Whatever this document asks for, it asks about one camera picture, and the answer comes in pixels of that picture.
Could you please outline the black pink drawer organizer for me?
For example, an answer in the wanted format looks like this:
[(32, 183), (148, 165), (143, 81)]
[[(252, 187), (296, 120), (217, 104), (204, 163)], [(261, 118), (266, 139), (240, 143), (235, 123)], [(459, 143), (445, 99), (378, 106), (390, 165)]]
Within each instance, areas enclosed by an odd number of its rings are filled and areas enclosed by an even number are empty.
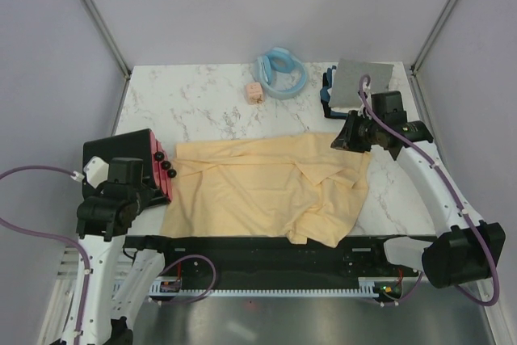
[(83, 145), (82, 168), (86, 175), (82, 186), (84, 198), (94, 194), (101, 178), (107, 178), (107, 169), (104, 172), (102, 169), (113, 158), (138, 158), (143, 161), (142, 183), (154, 189), (150, 207), (172, 201), (172, 179), (176, 171), (161, 142), (149, 128), (88, 141)]

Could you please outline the yellow t shirt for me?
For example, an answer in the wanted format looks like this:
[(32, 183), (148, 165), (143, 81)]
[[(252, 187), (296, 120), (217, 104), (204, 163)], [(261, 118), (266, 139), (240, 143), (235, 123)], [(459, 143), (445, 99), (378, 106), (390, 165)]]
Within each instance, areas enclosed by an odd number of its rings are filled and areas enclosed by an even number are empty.
[(331, 133), (176, 147), (173, 200), (160, 234), (286, 237), (336, 247), (368, 195), (369, 154), (331, 149)]

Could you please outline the small pink cube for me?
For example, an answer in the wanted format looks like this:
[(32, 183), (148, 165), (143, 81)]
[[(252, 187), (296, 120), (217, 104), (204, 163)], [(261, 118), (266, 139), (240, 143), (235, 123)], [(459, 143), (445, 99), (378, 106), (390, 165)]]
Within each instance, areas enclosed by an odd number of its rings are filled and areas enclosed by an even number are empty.
[(245, 87), (246, 101), (248, 104), (260, 104), (264, 101), (264, 92), (259, 82), (248, 83)]

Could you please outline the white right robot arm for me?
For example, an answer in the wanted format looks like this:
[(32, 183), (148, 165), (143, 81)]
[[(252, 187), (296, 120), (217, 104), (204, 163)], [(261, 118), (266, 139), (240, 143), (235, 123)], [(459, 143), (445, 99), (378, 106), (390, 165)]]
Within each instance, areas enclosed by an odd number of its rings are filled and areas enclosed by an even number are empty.
[(405, 171), (425, 204), (436, 239), (424, 242), (398, 237), (370, 254), (372, 270), (388, 275), (398, 265), (423, 272), (436, 288), (492, 279), (499, 283), (497, 264), (506, 235), (498, 223), (488, 224), (461, 195), (438, 155), (422, 121), (402, 121), (394, 128), (350, 111), (334, 149), (365, 153), (378, 145)]

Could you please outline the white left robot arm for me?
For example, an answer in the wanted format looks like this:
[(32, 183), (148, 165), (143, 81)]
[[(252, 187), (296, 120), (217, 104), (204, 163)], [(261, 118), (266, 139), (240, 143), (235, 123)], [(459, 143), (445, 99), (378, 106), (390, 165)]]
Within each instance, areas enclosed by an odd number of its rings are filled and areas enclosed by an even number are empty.
[(130, 344), (137, 314), (155, 278), (177, 266), (177, 255), (159, 247), (137, 253), (128, 277), (114, 288), (116, 266), (132, 222), (153, 199), (142, 183), (103, 183), (78, 206), (78, 280), (58, 344)]

